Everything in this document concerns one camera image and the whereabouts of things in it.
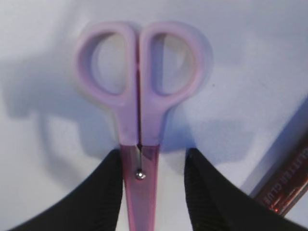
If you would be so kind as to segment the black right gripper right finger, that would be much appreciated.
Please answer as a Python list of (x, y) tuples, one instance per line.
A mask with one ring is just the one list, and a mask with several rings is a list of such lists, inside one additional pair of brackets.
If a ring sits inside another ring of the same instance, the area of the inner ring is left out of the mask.
[(194, 231), (304, 231), (254, 201), (197, 148), (186, 151), (185, 198)]

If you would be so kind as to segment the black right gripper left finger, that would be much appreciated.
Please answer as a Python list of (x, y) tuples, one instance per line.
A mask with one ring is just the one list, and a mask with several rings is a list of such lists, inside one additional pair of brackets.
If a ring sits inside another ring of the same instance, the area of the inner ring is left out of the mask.
[(119, 150), (114, 149), (66, 197), (13, 230), (114, 231), (122, 196), (122, 162)]

